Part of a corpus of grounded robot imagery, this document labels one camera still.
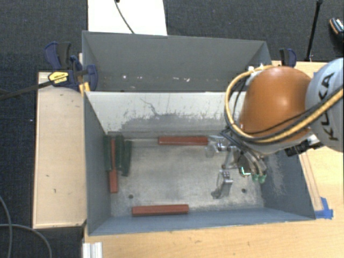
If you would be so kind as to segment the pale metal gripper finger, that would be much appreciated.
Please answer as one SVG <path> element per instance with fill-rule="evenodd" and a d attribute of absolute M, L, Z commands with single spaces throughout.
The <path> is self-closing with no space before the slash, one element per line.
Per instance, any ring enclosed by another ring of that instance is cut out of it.
<path fill-rule="evenodd" d="M 208 143 L 205 147 L 205 156 L 207 158 L 212 158 L 217 153 L 227 151 L 229 141 L 226 138 L 218 135 L 211 135 L 207 139 Z"/>
<path fill-rule="evenodd" d="M 211 192 L 214 199 L 228 197 L 233 184 L 233 179 L 229 170 L 220 170 L 217 177 L 216 189 Z"/>

